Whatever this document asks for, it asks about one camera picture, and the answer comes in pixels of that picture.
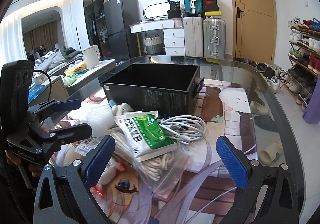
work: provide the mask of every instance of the glass table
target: glass table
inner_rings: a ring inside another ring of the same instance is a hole
[[[105,185],[103,197],[93,192],[94,198],[110,219],[116,223],[131,223],[133,220],[135,223],[219,223],[241,192],[240,188],[234,188],[222,163],[218,165],[221,171],[213,172],[220,160],[215,151],[215,141],[221,135],[226,135],[249,159],[259,159],[262,164],[273,167],[286,163],[292,174],[299,214],[302,213],[305,181],[293,131],[262,75],[248,64],[185,56],[136,57],[74,93],[69,100],[82,101],[81,108],[52,115],[45,121],[44,127],[52,129],[85,122],[91,109],[108,104],[100,83],[135,63],[199,65],[200,78],[205,78],[205,81],[197,97],[194,115],[206,122],[209,133],[206,140],[190,146],[192,162],[186,167],[175,188],[166,196],[152,193],[132,169],[127,171],[127,177],[121,173]],[[63,151],[68,151],[73,145],[69,146]],[[68,165],[72,160],[82,157],[73,153],[65,158],[64,164]],[[52,164],[56,161],[57,154],[52,158]],[[124,178],[135,184],[136,189],[132,194],[116,189],[117,182]],[[266,192],[264,188],[248,217],[251,221],[262,203]]]

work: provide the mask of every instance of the white pitcher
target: white pitcher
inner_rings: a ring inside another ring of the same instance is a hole
[[[88,69],[99,65],[100,52],[97,45],[83,49],[84,59],[86,60]]]

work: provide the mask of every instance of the refrigerator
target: refrigerator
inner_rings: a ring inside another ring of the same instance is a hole
[[[139,21],[137,0],[110,0],[104,3],[112,57],[116,62],[139,56],[136,35],[130,25]]]

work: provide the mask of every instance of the white curtain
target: white curtain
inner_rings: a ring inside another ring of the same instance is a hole
[[[10,14],[0,23],[0,70],[5,63],[16,60],[27,60],[19,12]]]
[[[75,50],[80,50],[76,28],[74,27],[74,24],[72,22],[70,0],[62,0],[62,19],[66,48],[73,47]]]

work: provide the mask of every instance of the ceiling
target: ceiling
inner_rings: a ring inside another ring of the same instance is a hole
[[[35,12],[21,19],[22,33],[27,33],[30,30],[59,19],[61,19],[60,14],[55,10]]]

